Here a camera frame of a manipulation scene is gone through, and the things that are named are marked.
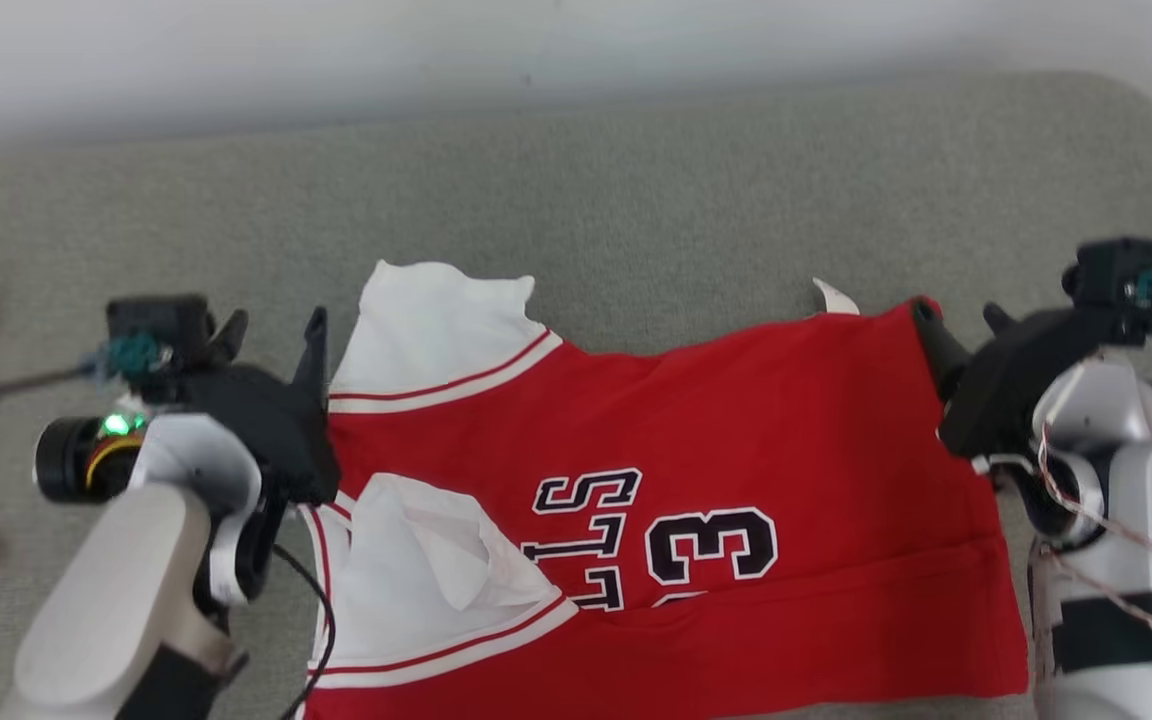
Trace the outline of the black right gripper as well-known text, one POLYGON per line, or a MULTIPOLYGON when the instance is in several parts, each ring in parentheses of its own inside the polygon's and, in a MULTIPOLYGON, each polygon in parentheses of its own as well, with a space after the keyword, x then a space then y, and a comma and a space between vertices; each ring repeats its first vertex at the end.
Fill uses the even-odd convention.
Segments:
POLYGON ((987 304, 982 314, 993 336, 972 355, 931 300, 911 301, 925 365, 946 404, 938 437, 963 458, 1020 450, 1034 406, 1064 370, 1102 346, 1134 343, 1134 314, 1123 306, 1056 306, 1016 319, 987 304))

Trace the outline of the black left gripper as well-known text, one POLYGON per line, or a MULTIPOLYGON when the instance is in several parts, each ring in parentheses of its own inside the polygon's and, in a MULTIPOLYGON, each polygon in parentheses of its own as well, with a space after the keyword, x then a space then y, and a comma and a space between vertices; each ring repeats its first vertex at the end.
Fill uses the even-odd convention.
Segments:
POLYGON ((340 467, 326 429, 328 310, 314 306, 303 328, 303 348, 291 381, 238 363, 247 311, 223 325, 204 313, 210 336, 197 348, 173 344, 173 357, 141 382, 150 406, 179 406, 206 414, 238 437, 291 503, 320 505, 338 497, 340 467))

